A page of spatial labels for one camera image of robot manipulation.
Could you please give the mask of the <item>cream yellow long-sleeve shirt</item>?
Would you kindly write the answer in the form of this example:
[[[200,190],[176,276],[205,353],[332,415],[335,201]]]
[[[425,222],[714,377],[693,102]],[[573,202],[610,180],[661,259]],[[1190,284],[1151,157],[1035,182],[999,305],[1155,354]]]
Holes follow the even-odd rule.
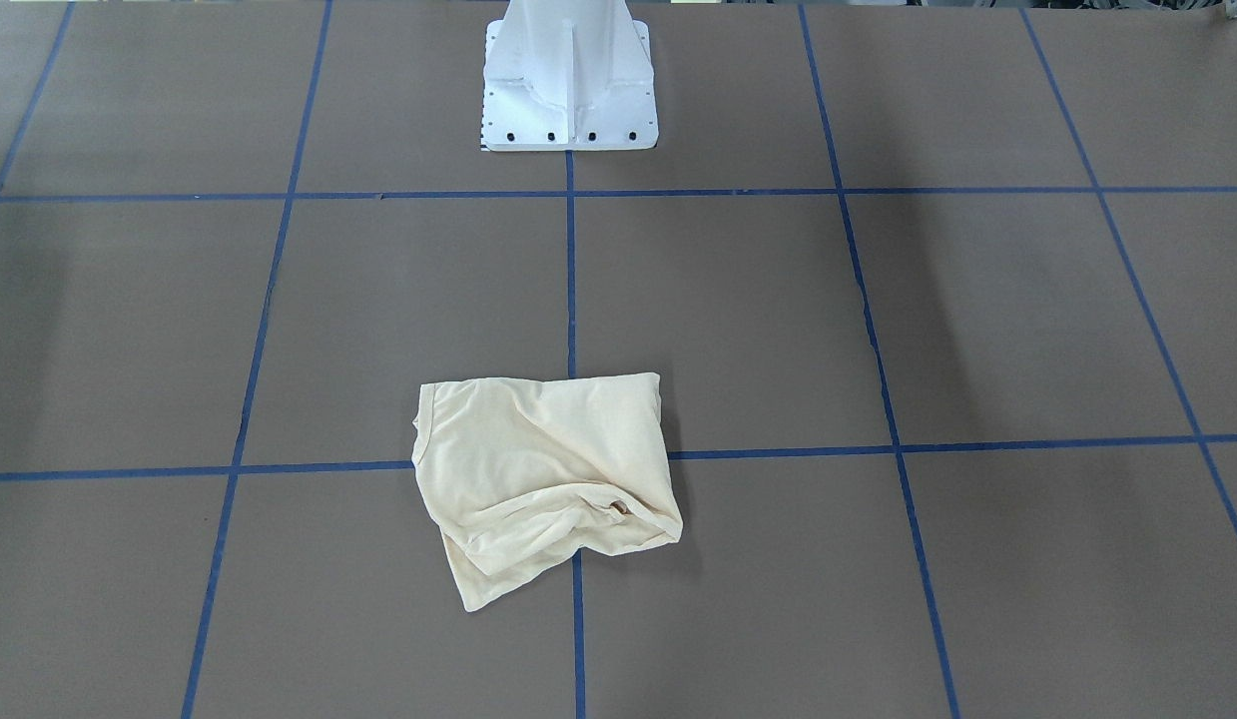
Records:
[[[580,549],[682,541],[662,406],[657,372],[421,386],[409,459],[464,610]]]

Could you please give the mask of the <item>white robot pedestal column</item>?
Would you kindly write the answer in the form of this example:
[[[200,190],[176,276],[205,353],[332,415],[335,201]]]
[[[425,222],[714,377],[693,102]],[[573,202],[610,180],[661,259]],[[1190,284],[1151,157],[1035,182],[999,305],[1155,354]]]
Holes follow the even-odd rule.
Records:
[[[485,28],[480,127],[486,152],[654,149],[649,27],[623,1],[510,1]]]

